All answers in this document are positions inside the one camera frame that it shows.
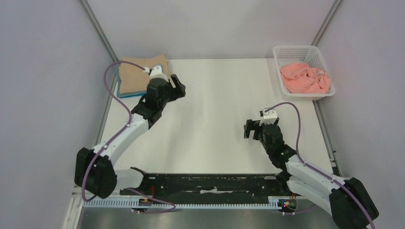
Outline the beige t shirt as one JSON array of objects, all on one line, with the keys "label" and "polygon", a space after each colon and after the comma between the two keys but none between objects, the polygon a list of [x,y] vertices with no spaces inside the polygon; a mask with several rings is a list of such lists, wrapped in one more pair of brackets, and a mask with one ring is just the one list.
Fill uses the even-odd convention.
[{"label": "beige t shirt", "polygon": [[[172,83],[172,80],[170,79],[169,63],[166,59],[165,54],[161,54],[148,59],[123,57],[122,60],[135,63],[141,67],[148,67],[150,69],[157,65],[160,65],[162,68],[162,72]],[[119,65],[118,75],[119,88],[117,90],[117,94],[119,95],[119,97],[144,93],[150,80],[150,76],[146,72],[128,63],[121,63]]]}]

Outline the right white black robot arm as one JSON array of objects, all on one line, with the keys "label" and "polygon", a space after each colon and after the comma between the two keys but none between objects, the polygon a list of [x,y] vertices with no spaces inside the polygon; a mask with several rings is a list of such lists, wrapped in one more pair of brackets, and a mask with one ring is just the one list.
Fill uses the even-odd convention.
[{"label": "right white black robot arm", "polygon": [[281,169],[276,189],[282,195],[301,195],[329,213],[340,229],[364,229],[379,217],[379,211],[363,183],[342,178],[300,160],[296,150],[285,144],[277,123],[263,124],[248,119],[244,138],[259,141],[271,163]]}]

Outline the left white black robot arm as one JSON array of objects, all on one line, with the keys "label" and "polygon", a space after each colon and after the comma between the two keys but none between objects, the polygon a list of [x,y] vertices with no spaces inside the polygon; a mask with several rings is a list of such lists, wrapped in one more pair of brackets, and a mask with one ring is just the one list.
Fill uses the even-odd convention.
[{"label": "left white black robot arm", "polygon": [[166,104],[186,95],[185,85],[177,75],[171,75],[172,83],[153,78],[147,92],[131,111],[131,121],[124,124],[106,142],[91,149],[83,147],[76,156],[75,184],[100,198],[109,197],[113,191],[132,188],[137,194],[149,191],[150,182],[134,168],[115,170],[114,165],[132,143],[161,118]]}]

